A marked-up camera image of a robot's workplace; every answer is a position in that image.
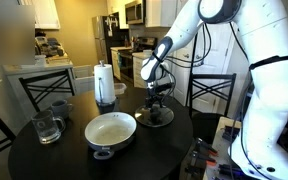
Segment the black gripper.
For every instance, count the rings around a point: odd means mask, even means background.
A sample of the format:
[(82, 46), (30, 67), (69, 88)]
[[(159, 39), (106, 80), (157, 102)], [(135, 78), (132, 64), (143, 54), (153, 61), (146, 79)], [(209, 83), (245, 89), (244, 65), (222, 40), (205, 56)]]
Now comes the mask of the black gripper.
[[(151, 117), (153, 113), (153, 104), (158, 103), (159, 107), (163, 107), (164, 95), (162, 94), (165, 90), (171, 90), (173, 88), (173, 83), (169, 82), (166, 84), (159, 85), (156, 81), (147, 83), (147, 94), (145, 99), (145, 107), (148, 108), (148, 114)], [(158, 108), (156, 110), (156, 117), (159, 118), (162, 112)]]

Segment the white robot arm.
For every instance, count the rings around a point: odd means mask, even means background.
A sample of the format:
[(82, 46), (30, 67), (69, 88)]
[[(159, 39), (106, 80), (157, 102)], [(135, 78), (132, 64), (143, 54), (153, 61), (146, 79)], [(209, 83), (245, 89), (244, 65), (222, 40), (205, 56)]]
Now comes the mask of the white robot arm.
[(228, 153), (250, 177), (288, 180), (288, 152), (278, 144), (288, 122), (288, 17), (281, 0), (188, 0), (141, 76), (153, 88), (166, 55), (188, 44), (200, 25), (229, 22), (239, 29), (253, 92)]

